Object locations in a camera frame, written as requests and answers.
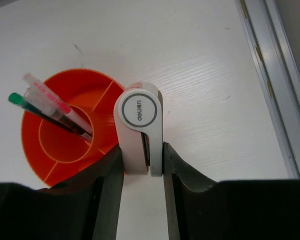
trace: orange cup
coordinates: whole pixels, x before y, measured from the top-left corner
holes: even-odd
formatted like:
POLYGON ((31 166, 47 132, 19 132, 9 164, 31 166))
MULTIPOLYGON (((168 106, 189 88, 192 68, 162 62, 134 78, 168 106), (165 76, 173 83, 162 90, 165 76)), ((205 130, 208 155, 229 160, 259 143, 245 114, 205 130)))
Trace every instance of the orange cup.
POLYGON ((49 186, 101 159, 118 143, 113 116, 124 88, 109 76, 90 69, 69 69, 44 82, 91 123, 91 143, 29 112, 24 112, 21 140, 27 161, 49 186))

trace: white tape dispenser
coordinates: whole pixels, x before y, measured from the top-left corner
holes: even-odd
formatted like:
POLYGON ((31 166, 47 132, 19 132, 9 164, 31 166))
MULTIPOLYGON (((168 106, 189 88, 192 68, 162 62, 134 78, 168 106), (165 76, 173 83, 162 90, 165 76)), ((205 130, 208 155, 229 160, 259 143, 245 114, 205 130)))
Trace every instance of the white tape dispenser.
POLYGON ((117 99, 114 122, 127 175, 162 176, 163 98, 149 82, 130 85, 117 99))

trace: black object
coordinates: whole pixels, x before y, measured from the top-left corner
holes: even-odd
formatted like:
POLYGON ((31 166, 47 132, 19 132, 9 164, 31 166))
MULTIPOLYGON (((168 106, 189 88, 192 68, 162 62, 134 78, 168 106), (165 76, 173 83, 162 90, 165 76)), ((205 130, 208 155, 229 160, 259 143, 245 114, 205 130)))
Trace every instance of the black object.
MULTIPOLYGON (((163 159, 170 240, 300 239, 300 180, 217 183, 168 143, 163 159)), ((116 239, 123 172, 116 146, 50 189, 0 183, 0 240, 116 239)))

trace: white table surface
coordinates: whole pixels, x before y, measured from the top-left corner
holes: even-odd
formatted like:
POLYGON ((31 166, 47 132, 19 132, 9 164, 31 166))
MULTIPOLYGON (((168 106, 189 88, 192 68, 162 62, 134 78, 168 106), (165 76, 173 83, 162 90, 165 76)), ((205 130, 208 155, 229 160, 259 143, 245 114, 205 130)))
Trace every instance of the white table surface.
MULTIPOLYGON (((21 75, 80 67, 155 84, 164 140, 208 177, 288 177, 234 0, 18 0, 0 7, 0 182, 45 186, 7 101, 21 75)), ((117 239, 168 239, 162 178, 125 178, 117 239)))

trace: pink pen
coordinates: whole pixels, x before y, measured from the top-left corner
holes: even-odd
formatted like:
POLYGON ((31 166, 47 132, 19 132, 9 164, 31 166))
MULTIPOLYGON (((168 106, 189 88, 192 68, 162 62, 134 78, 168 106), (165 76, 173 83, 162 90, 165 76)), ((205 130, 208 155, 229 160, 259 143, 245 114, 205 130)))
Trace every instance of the pink pen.
POLYGON ((56 105, 58 109, 69 119, 78 124, 81 128, 92 134, 91 125, 84 120, 76 111, 74 111, 66 102, 55 94, 50 88, 48 88, 43 82, 34 77, 31 73, 23 75, 22 79, 26 81, 31 87, 38 90, 41 95, 50 103, 56 105))

